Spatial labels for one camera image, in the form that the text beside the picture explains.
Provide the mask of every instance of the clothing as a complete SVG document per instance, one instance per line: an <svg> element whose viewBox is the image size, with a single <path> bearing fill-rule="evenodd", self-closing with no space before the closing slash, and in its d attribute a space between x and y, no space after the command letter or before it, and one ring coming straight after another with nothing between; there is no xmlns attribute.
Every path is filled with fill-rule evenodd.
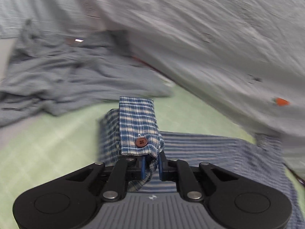
<svg viewBox="0 0 305 229"><path fill-rule="evenodd" d="M122 116L127 116L126 121L128 123L123 123L123 121L120 123L121 111ZM130 145L127 146L126 152L134 152L134 139L137 137L138 128L144 127L147 123L146 118L153 118L153 120L150 120L155 121L152 101L133 98L120 99L120 108L111 110L100 121L99 160L109 166L114 165L122 157L122 154L120 154L122 152L120 140L122 137L126 137L124 134L131 137L131 140L128 141ZM159 132L157 125L151 124L153 125L153 132L155 132L154 135L158 135L162 139L159 141L161 144L159 151L164 148L168 159L185 160L190 166L198 166L203 161L210 162L241 176L278 189L289 198L292 204L292 216L286 229L305 228L304 218L298 206L297 192L284 172L281 142L278 138L263 134L256 135L257 144L254 145L241 139L227 137ZM137 149L135 153L141 155L141 151L144 151L145 148ZM128 191L138 190L139 192L150 193L177 191L175 183L169 181L161 182L159 180L159 173L155 163L156 160L153 160L149 165L146 171L147 176L144 180L129 183Z"/></svg>
<svg viewBox="0 0 305 229"><path fill-rule="evenodd" d="M27 21L0 87L0 127L39 111L53 115L121 95L169 96L171 87L132 58L126 31L96 32L77 45Z"/></svg>
<svg viewBox="0 0 305 229"><path fill-rule="evenodd" d="M135 141L147 139L147 145L138 148ZM148 182L158 166L158 154L164 141L157 126L153 101L120 97L119 109L110 110L100 121L100 161L114 165L124 155L145 156L149 167L145 178L129 182L128 191L136 191Z"/></svg>

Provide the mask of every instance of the plaid sleeve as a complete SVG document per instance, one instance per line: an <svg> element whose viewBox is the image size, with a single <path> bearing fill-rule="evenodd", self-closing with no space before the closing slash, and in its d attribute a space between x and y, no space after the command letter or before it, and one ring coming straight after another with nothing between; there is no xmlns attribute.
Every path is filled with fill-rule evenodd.
<svg viewBox="0 0 305 229"><path fill-rule="evenodd" d="M147 139L147 145L143 148L135 145L139 137ZM119 109L110 110L100 120L99 148L99 161L104 162L106 166L114 165L125 155L145 156L148 163L145 178L128 184L129 192L139 190L152 178L158 166L158 154L164 148L153 101L121 97Z"/></svg>

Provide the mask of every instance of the circular cap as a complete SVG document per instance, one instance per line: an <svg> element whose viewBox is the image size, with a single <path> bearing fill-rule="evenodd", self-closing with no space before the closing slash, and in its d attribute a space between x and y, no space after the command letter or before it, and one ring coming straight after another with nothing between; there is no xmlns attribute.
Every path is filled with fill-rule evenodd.
<svg viewBox="0 0 305 229"><path fill-rule="evenodd" d="M69 204L70 198L58 193L42 195L35 201L36 209L42 213L60 213L67 209Z"/></svg>
<svg viewBox="0 0 305 229"><path fill-rule="evenodd" d="M114 199L118 196L118 193L116 191L106 191L103 196L107 199Z"/></svg>
<svg viewBox="0 0 305 229"><path fill-rule="evenodd" d="M135 145L138 148L143 148L144 146L147 145L147 139L143 137L137 138L137 140L135 141Z"/></svg>
<svg viewBox="0 0 305 229"><path fill-rule="evenodd" d="M262 213L270 207L270 201L262 194L245 193L236 197L235 205L246 213Z"/></svg>
<svg viewBox="0 0 305 229"><path fill-rule="evenodd" d="M187 193L187 196L192 200L197 200L202 197L202 194L198 191L190 191Z"/></svg>

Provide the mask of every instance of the white logo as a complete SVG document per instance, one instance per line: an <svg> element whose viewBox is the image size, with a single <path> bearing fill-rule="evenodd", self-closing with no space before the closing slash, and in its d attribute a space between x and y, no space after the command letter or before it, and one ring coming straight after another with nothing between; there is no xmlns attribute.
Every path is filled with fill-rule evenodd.
<svg viewBox="0 0 305 229"><path fill-rule="evenodd" d="M155 200L156 198L158 198L157 196L155 196L154 194L152 196L148 197L149 199L151 199L152 201Z"/></svg>

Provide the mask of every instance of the white fabric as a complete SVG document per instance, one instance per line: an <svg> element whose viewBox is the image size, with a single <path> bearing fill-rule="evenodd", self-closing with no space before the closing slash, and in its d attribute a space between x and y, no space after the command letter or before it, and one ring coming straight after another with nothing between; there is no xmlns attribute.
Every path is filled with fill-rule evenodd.
<svg viewBox="0 0 305 229"><path fill-rule="evenodd" d="M28 17L67 35L128 29L139 57L238 124L305 136L305 0L0 0L0 12L2 38Z"/></svg>

